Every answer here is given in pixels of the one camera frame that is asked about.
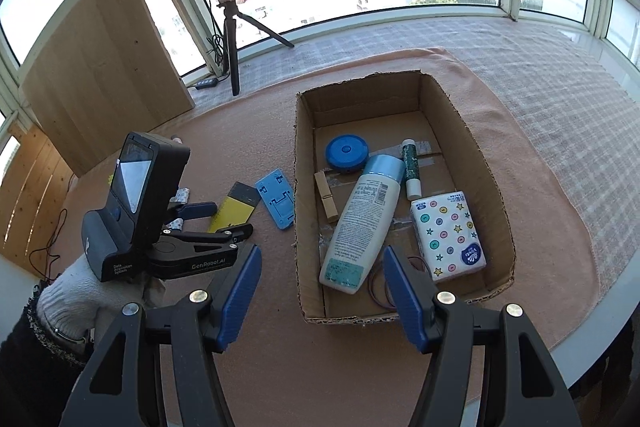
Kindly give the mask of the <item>black forearm sleeve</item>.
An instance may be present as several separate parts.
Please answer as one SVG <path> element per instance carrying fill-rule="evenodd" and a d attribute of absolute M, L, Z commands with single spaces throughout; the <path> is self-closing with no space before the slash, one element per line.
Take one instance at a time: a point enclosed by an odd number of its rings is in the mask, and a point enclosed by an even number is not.
<path fill-rule="evenodd" d="M 43 282 L 34 287 L 20 319 L 1 343 L 3 426 L 57 426 L 93 352 L 91 341 L 76 352 L 42 325 L 37 303 L 46 288 Z"/>

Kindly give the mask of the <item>white gloved left hand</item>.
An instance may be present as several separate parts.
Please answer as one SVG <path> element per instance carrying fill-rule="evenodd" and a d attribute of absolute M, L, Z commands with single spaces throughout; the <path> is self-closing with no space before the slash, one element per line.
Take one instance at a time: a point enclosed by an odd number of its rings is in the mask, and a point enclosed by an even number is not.
<path fill-rule="evenodd" d="M 48 287 L 36 304 L 40 324 L 64 348 L 85 351 L 91 331 L 105 329 L 128 303 L 142 307 L 149 277 L 100 282 L 82 254 Z"/>

